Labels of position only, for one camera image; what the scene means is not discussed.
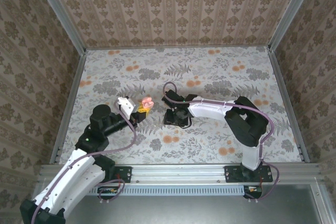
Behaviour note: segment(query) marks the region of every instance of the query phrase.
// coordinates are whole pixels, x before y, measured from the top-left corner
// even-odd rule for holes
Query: floral tablecloth
[[[239,163],[242,149],[226,122],[195,118],[185,130],[163,125],[167,107],[161,98],[167,81],[176,83],[183,96],[226,101],[248,97],[275,123],[274,135],[264,143],[265,160],[301,161],[266,47],[94,50],[86,55],[61,164],[89,124],[92,109],[102,103],[113,107],[125,95],[136,101],[151,96],[155,105],[137,128],[136,144],[108,155],[116,163]],[[126,146],[131,139],[130,129],[115,133],[107,150]]]

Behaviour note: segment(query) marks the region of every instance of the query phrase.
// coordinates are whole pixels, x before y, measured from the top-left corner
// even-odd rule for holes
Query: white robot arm
[[[136,127],[143,121],[153,102],[145,98],[140,105],[128,97],[118,98],[117,104],[124,118]],[[40,210],[35,223],[64,224],[74,207],[95,185],[115,178],[115,162],[103,155],[90,156],[90,153],[104,151],[108,146],[108,136],[128,126],[122,115],[111,112],[109,106],[102,104],[93,109],[90,124],[79,138],[76,149],[66,164],[49,185],[33,200],[26,199],[20,206],[24,224],[31,224],[37,207]],[[74,164],[77,159],[86,156]]]
[[[236,101],[225,102],[208,100],[193,94],[189,94],[184,98],[169,90],[162,100],[171,108],[167,110],[164,117],[164,124],[167,125],[176,125],[184,129],[191,125],[191,118],[196,117],[226,121],[242,145],[242,165],[250,171],[254,171],[259,167],[259,140],[266,132],[268,120],[256,112],[225,105],[226,103],[239,104],[257,109],[246,97],[239,97]]]

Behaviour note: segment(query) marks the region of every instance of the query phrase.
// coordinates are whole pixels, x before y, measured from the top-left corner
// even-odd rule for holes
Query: yellow object
[[[151,110],[150,108],[144,108],[142,106],[142,103],[140,103],[140,106],[138,108],[138,112],[140,112],[140,113],[146,112],[146,116],[148,116],[148,113],[150,112],[150,110]]]

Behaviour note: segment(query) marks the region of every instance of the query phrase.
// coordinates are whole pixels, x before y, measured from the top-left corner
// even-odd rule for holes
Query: pink object
[[[142,99],[141,104],[144,109],[151,109],[154,106],[154,102],[152,101],[151,97],[145,97]]]

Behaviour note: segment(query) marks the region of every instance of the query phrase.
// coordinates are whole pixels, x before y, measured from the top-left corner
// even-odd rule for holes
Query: patterned wall
[[[78,57],[47,0],[0,0],[0,223],[49,162]]]
[[[336,202],[336,0],[304,0],[276,55],[311,161]]]
[[[88,48],[267,44],[290,0],[61,0]]]

